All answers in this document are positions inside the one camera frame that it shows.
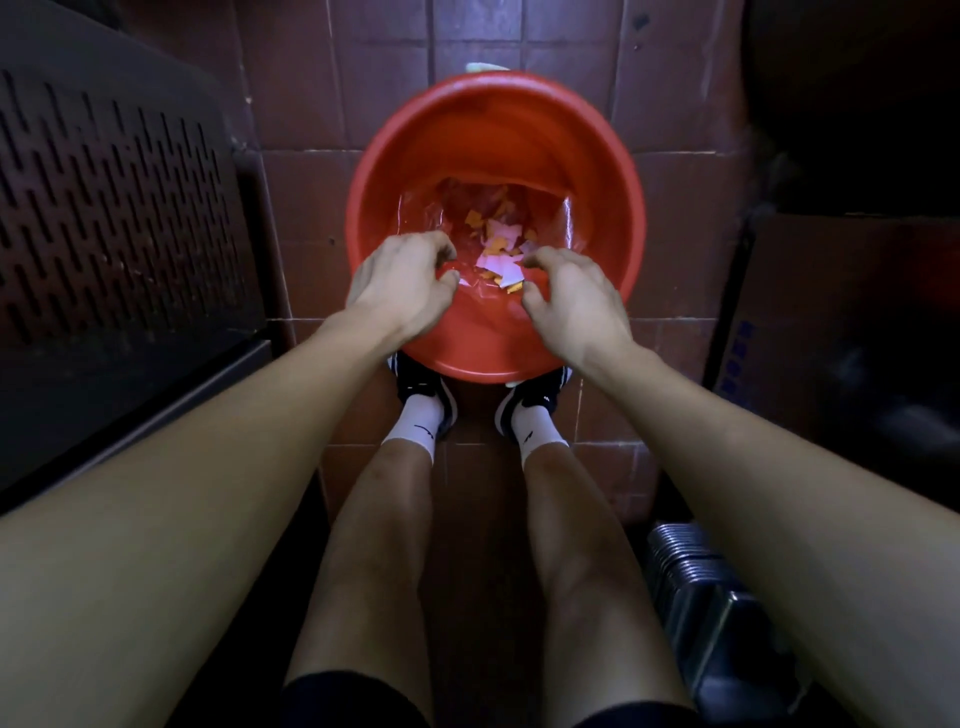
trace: paper scrap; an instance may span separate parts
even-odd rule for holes
[[[502,237],[507,241],[507,250],[511,251],[516,245],[516,239],[523,233],[522,225],[504,225],[497,220],[487,221],[487,238],[494,240]]]
[[[483,215],[481,215],[475,209],[472,209],[470,212],[467,213],[467,219],[464,220],[464,222],[467,223],[469,226],[471,226],[474,230],[478,228],[482,228]]]
[[[512,203],[510,200],[504,200],[500,203],[500,207],[496,209],[496,212],[492,215],[492,217],[512,215],[514,212],[516,212],[516,205],[514,205],[514,203]]]
[[[499,251],[505,251],[508,245],[510,245],[510,241],[507,240],[507,238],[497,235],[487,246],[487,252],[498,253]]]
[[[499,283],[501,288],[509,288],[512,285],[523,282],[523,269],[514,263],[510,258],[504,258],[504,264],[500,275],[502,280]]]

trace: black sneaker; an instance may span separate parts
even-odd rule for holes
[[[516,406],[522,404],[524,407],[546,407],[546,411],[552,415],[557,409],[557,396],[560,390],[572,376],[572,369],[561,367],[545,375],[521,381],[510,390],[507,399],[496,408],[496,414],[493,416],[496,431],[504,437],[509,437],[511,441],[517,442],[514,426],[511,424]]]
[[[444,418],[440,422],[435,439],[443,438],[457,421],[457,401],[450,394],[444,378],[403,352],[397,352],[387,359],[387,366],[396,377],[396,395],[404,404],[411,395],[440,399],[444,406]]]

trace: red plastic basin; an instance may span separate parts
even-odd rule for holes
[[[514,182],[569,194],[584,253],[626,301],[643,256],[646,215],[633,160],[587,101],[517,71],[458,76],[411,99],[373,138],[350,186],[347,251],[356,271],[396,233],[400,196],[447,177]],[[405,351],[441,374],[498,383],[560,366],[520,308],[504,297],[503,327],[458,295],[437,326]]]

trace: finger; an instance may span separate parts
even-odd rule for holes
[[[441,286],[449,288],[450,297],[452,298],[453,294],[457,290],[457,286],[460,285],[460,271],[457,271],[457,270],[447,271],[437,279],[437,283],[439,283]]]
[[[426,238],[433,246],[439,260],[456,260],[457,249],[453,247],[450,236],[444,231],[425,232],[421,237]]]
[[[453,303],[453,294],[460,284],[460,273],[447,271],[430,288],[430,300],[427,302],[427,318],[436,322]]]
[[[560,251],[556,248],[540,248],[532,253],[525,255],[520,265],[524,268],[540,268],[546,271],[548,276],[553,276],[557,268],[564,262]]]
[[[588,270],[591,265],[596,265],[590,258],[586,255],[580,253],[574,253],[569,248],[558,248],[557,253],[560,254],[560,257],[563,260],[568,260],[571,263],[576,263],[584,270]]]
[[[547,312],[550,305],[543,299],[543,294],[537,284],[531,280],[523,282],[523,296],[520,302],[534,323]]]

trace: tiled floor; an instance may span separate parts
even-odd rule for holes
[[[119,5],[133,35],[220,82],[238,166],[262,187],[276,290],[268,310],[292,341],[308,336],[346,296],[344,207],[364,145],[412,94],[466,61],[488,61],[569,85],[611,119],[635,155],[649,215],[628,303],[635,338],[685,375],[702,376],[750,174],[738,52],[743,0]],[[439,629],[431,635],[435,666],[444,670],[435,685],[438,724],[534,722],[537,703],[529,695],[539,674],[539,632],[530,629],[537,614],[529,607],[539,597],[518,458],[492,429],[501,392],[459,382],[455,389],[462,419],[438,454],[437,546],[424,582]],[[396,413],[384,370],[324,455],[331,513]],[[657,464],[604,396],[575,378],[556,419],[620,518],[644,519]],[[497,565],[510,549],[516,554],[504,572]],[[451,613],[442,603],[463,610]],[[528,608],[507,620],[517,603]],[[458,637],[434,639],[438,634]],[[446,690],[448,669],[493,694],[465,689],[463,681],[458,691]]]

